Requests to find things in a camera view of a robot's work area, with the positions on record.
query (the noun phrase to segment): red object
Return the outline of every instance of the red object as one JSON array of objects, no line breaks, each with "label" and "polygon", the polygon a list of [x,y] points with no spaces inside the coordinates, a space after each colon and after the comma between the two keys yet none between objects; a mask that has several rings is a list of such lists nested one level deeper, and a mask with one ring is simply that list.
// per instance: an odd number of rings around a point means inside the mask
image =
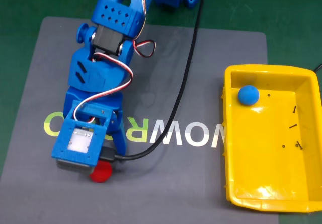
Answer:
[{"label": "red object", "polygon": [[94,167],[93,172],[89,175],[90,179],[103,183],[107,181],[112,175],[112,166],[110,162],[98,160],[97,165]]}]

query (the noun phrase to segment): blue robotic arm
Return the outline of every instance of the blue robotic arm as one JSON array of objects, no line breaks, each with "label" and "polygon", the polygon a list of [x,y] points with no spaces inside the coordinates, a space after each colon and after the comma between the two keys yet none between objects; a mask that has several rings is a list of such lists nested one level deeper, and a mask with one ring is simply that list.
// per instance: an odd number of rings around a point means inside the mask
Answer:
[{"label": "blue robotic arm", "polygon": [[[82,104],[90,97],[115,89],[128,75],[129,71],[115,62],[129,66],[152,0],[131,0],[129,6],[123,1],[98,0],[91,18],[97,27],[82,24],[78,29],[76,40],[84,43],[84,47],[71,60],[70,87],[63,110],[65,121],[52,151],[61,168],[90,173],[104,155],[106,134],[112,136],[117,154],[126,153],[122,93],[114,92]],[[193,7],[198,0],[156,0],[173,7],[182,1]],[[104,51],[106,57],[95,58],[96,49]]]}]

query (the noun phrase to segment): black wire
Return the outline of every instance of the black wire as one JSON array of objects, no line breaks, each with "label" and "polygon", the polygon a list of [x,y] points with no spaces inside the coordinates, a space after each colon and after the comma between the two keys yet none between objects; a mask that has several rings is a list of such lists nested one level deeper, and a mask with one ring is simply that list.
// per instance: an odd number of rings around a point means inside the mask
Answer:
[{"label": "black wire", "polygon": [[313,72],[317,73],[321,68],[322,68],[322,64],[320,64],[317,68],[315,68],[315,70]]},{"label": "black wire", "polygon": [[189,56],[188,56],[188,60],[187,60],[187,64],[186,64],[186,69],[183,75],[183,79],[182,79],[182,83],[180,86],[180,90],[176,99],[176,102],[173,106],[172,112],[170,114],[170,117],[168,119],[168,122],[165,126],[164,131],[161,133],[160,137],[156,140],[156,142],[149,147],[148,149],[146,149],[143,152],[134,154],[134,155],[115,155],[115,159],[117,160],[135,160],[135,159],[139,159],[141,157],[144,157],[146,155],[148,155],[149,153],[151,153],[153,150],[156,149],[156,147],[158,147],[160,145],[160,143],[162,142],[163,138],[166,136],[167,132],[170,129],[170,126],[172,124],[172,121],[175,117],[176,111],[178,109],[182,94],[184,92],[185,86],[186,86],[186,82],[187,82],[187,78],[188,78],[188,73],[189,73],[189,69],[190,69],[190,65],[191,65],[191,60],[192,60],[192,56],[193,56],[193,51],[195,49],[195,45],[196,45],[196,39],[197,39],[197,33],[198,33],[198,28],[199,28],[199,23],[200,23],[200,15],[201,15],[201,11],[202,11],[202,6],[203,6],[203,0],[200,0],[200,5],[199,5],[199,9],[198,9],[198,15],[197,15],[197,19],[196,19],[196,23],[195,23],[195,28],[193,31],[193,37],[192,37],[192,42],[191,42],[191,46],[190,46],[190,51],[189,51]]}]

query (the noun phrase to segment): green floor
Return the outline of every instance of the green floor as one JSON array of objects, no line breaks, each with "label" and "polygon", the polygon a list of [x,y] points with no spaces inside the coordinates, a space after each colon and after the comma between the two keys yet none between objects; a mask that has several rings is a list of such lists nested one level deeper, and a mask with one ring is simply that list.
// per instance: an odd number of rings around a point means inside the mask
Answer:
[{"label": "green floor", "polygon": [[[41,21],[90,18],[97,0],[0,0],[0,173]],[[202,28],[266,34],[269,64],[313,69],[322,62],[322,0],[205,0]],[[150,24],[190,26],[196,10],[171,12],[152,4]],[[280,215],[281,224],[321,223],[322,214]]]}]

